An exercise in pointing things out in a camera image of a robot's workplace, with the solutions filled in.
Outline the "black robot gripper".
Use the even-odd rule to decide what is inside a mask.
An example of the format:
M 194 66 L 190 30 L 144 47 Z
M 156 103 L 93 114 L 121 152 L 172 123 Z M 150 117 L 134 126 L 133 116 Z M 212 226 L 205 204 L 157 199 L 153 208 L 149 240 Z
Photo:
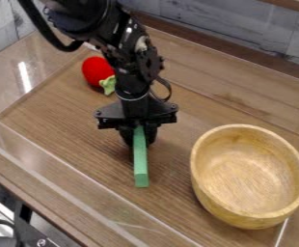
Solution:
M 144 134 L 146 145 L 150 146 L 156 141 L 157 127 L 176 122 L 177 110 L 178 107 L 174 103 L 145 96 L 134 101 L 118 99 L 100 107 L 93 112 L 93 117 L 97 120 L 98 129 L 118 128 L 120 136 L 129 147 L 133 137 L 130 126 L 146 124 Z

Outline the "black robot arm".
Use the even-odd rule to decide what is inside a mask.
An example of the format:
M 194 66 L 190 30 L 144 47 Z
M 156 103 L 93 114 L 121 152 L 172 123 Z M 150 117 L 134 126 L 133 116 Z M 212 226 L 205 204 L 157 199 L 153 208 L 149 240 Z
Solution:
M 129 146 L 141 127 L 145 143 L 153 144 L 158 127 L 176 122 L 177 105 L 150 89 L 156 82 L 169 85 L 160 76 L 164 58 L 126 7 L 118 0 L 40 0 L 37 9 L 32 0 L 17 1 L 57 50 L 72 52 L 89 43 L 114 71 L 118 100 L 94 111 L 97 127 L 116 129 Z

